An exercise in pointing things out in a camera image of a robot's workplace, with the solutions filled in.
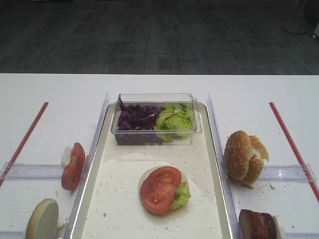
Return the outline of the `red tomato slice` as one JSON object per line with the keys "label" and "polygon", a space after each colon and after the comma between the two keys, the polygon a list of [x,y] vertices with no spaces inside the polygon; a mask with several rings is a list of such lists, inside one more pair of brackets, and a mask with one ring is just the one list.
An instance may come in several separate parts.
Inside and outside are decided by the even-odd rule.
{"label": "red tomato slice", "polygon": [[173,204],[180,183],[181,172],[175,167],[164,166],[154,170],[141,185],[142,204],[153,214],[166,214]]}

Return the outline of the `green lettuce in container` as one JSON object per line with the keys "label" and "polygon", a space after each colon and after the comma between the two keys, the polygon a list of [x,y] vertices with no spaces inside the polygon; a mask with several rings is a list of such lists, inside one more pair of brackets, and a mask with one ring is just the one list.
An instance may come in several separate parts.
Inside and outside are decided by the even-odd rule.
{"label": "green lettuce in container", "polygon": [[[185,131],[193,129],[190,110],[187,105],[180,104],[181,110],[176,111],[175,107],[162,111],[156,119],[155,130],[177,130]],[[165,133],[158,134],[164,142],[171,142],[175,139],[190,138],[189,133]]]}

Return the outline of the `sliced meat patties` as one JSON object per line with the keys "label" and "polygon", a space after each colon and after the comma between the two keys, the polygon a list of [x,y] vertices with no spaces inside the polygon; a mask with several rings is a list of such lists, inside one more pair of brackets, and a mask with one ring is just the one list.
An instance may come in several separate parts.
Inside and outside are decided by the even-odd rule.
{"label": "sliced meat patties", "polygon": [[276,239],[277,229],[272,216],[242,209],[239,214],[239,225],[243,239]]}

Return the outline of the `white meat pusher block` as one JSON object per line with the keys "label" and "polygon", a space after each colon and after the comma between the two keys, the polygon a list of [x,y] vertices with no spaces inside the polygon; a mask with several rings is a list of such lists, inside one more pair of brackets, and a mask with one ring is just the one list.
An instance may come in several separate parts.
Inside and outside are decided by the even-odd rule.
{"label": "white meat pusher block", "polygon": [[279,225],[278,218],[275,215],[273,215],[272,218],[276,225],[277,239],[286,239],[284,228]]}

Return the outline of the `clear plastic container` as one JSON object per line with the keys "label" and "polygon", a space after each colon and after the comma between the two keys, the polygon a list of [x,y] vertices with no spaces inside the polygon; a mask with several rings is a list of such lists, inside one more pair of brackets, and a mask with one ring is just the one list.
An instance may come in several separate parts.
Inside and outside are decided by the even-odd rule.
{"label": "clear plastic container", "polygon": [[[125,106],[140,105],[163,107],[164,109],[175,107],[181,110],[180,104],[187,105],[190,110],[193,129],[185,131],[177,130],[118,130],[118,119],[121,113],[119,98]],[[162,145],[162,144],[190,144],[193,136],[201,132],[200,115],[196,98],[191,93],[166,93],[166,94],[119,94],[115,107],[115,113],[111,124],[111,133],[118,145]],[[165,133],[189,133],[190,138],[175,139],[164,142],[158,134]]]}

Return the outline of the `sesame bun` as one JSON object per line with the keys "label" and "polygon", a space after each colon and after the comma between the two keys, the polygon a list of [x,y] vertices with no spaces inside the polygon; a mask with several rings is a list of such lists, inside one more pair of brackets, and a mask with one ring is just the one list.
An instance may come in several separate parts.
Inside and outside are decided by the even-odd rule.
{"label": "sesame bun", "polygon": [[249,138],[251,151],[248,157],[250,160],[247,174],[242,182],[246,187],[253,189],[253,184],[257,181],[264,168],[264,160],[269,161],[269,155],[265,145],[257,136],[250,135]]}
{"label": "sesame bun", "polygon": [[228,175],[235,180],[243,180],[248,172],[251,142],[242,130],[232,133],[226,142],[224,156]]}

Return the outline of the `white metal tray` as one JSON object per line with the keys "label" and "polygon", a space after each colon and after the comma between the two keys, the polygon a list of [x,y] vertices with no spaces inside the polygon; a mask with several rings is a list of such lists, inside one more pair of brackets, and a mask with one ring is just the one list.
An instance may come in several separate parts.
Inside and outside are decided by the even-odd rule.
{"label": "white metal tray", "polygon": [[[107,108],[95,163],[98,171],[81,239],[229,239],[228,221],[206,106],[191,144],[119,146]],[[186,206],[163,216],[141,203],[139,181],[149,169],[173,166],[187,179]]]}

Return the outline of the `red strip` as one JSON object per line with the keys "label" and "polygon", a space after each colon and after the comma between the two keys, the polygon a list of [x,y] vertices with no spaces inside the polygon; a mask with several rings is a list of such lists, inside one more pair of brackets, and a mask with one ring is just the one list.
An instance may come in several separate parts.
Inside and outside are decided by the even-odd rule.
{"label": "red strip", "polygon": [[13,156],[11,157],[10,161],[2,168],[0,174],[0,186],[2,186],[3,182],[5,181],[6,175],[10,172],[11,168],[13,167],[15,161],[17,160],[18,156],[20,155],[22,149],[24,148],[27,140],[29,139],[30,135],[32,134],[33,130],[35,129],[37,123],[41,119],[42,115],[44,114],[49,102],[44,102],[41,109],[39,110],[38,114],[36,115],[35,119],[33,120],[31,126],[29,127],[28,131],[24,135],[22,141],[18,145],[16,151],[14,152]]}
{"label": "red strip", "polygon": [[309,183],[309,185],[310,185],[310,187],[311,187],[316,199],[319,200],[319,189],[318,189],[318,187],[317,187],[317,185],[315,183],[314,177],[310,173],[310,168],[306,166],[306,163],[303,160],[303,158],[302,158],[302,156],[301,156],[301,154],[300,154],[300,152],[299,152],[299,150],[298,150],[293,138],[291,137],[291,135],[289,133],[289,130],[287,129],[287,127],[286,127],[286,125],[285,125],[285,123],[284,123],[279,111],[277,110],[275,104],[273,102],[269,102],[269,105],[270,105],[270,107],[271,107],[271,109],[272,109],[272,111],[273,111],[273,113],[274,113],[274,115],[275,115],[275,117],[276,117],[276,119],[277,119],[277,121],[278,121],[278,123],[279,123],[279,125],[280,125],[280,127],[282,129],[282,131],[284,132],[284,134],[286,136],[286,139],[287,139],[287,141],[288,141],[288,143],[289,143],[289,145],[290,145],[290,147],[291,147],[291,149],[292,149],[292,151],[293,151],[298,163],[302,166],[304,174],[305,174],[305,176],[306,176],[306,178],[308,180],[308,183]]}

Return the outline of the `upright bun slice left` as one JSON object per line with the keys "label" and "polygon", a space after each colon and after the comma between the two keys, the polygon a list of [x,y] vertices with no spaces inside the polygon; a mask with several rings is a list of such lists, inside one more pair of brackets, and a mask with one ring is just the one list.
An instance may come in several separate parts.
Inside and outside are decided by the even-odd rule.
{"label": "upright bun slice left", "polygon": [[59,207],[54,199],[37,204],[26,228],[26,239],[54,239],[58,228]]}

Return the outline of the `left red strip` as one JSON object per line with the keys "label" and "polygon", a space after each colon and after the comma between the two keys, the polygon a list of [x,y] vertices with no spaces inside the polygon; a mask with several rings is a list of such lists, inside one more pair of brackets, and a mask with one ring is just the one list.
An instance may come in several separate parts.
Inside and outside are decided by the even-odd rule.
{"label": "left red strip", "polygon": [[10,172],[11,168],[13,167],[15,161],[17,160],[18,156],[20,155],[22,149],[24,148],[27,140],[29,139],[30,135],[32,134],[33,130],[35,129],[37,123],[41,119],[42,115],[44,114],[49,102],[44,102],[41,109],[39,110],[38,114],[36,115],[35,119],[33,120],[31,126],[29,127],[28,131],[24,135],[22,141],[18,145],[16,151],[14,152],[13,156],[11,157],[10,161],[2,168],[0,174],[0,186],[2,186],[3,182],[5,181],[6,175]]}

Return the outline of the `right clear vertical rail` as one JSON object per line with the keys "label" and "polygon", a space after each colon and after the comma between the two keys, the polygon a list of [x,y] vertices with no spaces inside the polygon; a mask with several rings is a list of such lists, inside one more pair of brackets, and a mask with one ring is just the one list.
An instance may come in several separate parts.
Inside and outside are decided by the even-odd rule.
{"label": "right clear vertical rail", "polygon": [[227,169],[224,163],[224,155],[222,150],[222,144],[219,135],[218,123],[215,116],[215,109],[210,94],[207,97],[207,111],[210,121],[211,134],[213,138],[213,144],[215,149],[215,155],[217,160],[217,167],[219,172],[219,178],[221,183],[221,189],[223,194],[223,201],[226,210],[226,217],[228,221],[228,230],[230,232],[231,239],[241,239],[241,230],[238,223],[238,217],[232,197],[231,182],[227,177]]}

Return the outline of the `clear vertical rail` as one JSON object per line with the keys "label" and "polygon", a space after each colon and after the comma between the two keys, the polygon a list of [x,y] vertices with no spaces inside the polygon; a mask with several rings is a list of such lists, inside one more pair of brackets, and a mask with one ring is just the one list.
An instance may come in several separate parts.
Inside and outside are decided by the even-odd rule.
{"label": "clear vertical rail", "polygon": [[217,160],[217,167],[219,172],[219,178],[221,183],[221,189],[223,194],[223,201],[226,210],[226,217],[228,221],[228,230],[230,232],[231,239],[241,239],[241,230],[238,223],[238,217],[232,197],[231,182],[227,177],[227,169],[224,163],[224,155],[222,150],[222,144],[219,135],[218,123],[215,116],[215,109],[210,94],[207,97],[207,111],[210,121],[211,134],[213,138],[213,144],[215,149],[215,155]]}
{"label": "clear vertical rail", "polygon": [[109,102],[109,95],[106,95],[89,154],[83,169],[79,187],[76,192],[69,221],[62,236],[63,239],[80,239],[82,237],[98,171],[98,164],[95,163],[95,155],[98,148],[100,135],[103,130]]}

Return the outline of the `left clear vertical rail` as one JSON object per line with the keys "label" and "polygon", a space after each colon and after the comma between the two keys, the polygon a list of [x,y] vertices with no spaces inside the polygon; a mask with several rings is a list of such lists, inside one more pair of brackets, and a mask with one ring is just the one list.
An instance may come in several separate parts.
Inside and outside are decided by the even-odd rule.
{"label": "left clear vertical rail", "polygon": [[69,221],[62,236],[63,239],[80,239],[82,237],[98,171],[98,164],[95,163],[95,155],[98,148],[100,135],[103,130],[109,102],[109,95],[106,95],[89,154],[83,169],[79,187],[76,192]]}

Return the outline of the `clear sesame bun holder rail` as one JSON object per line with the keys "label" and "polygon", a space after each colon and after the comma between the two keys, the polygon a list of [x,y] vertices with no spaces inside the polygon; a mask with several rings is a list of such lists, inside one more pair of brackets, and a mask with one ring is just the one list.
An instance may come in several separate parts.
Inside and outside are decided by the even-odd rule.
{"label": "clear sesame bun holder rail", "polygon": [[317,179],[306,165],[266,165],[258,181],[316,182]]}

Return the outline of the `clear tomato holder rail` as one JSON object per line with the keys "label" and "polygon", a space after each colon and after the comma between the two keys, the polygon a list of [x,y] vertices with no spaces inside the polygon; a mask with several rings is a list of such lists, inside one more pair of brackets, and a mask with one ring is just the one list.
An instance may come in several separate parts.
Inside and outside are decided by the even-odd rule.
{"label": "clear tomato holder rail", "polygon": [[0,171],[1,180],[49,180],[61,179],[63,168],[52,164],[6,163]]}

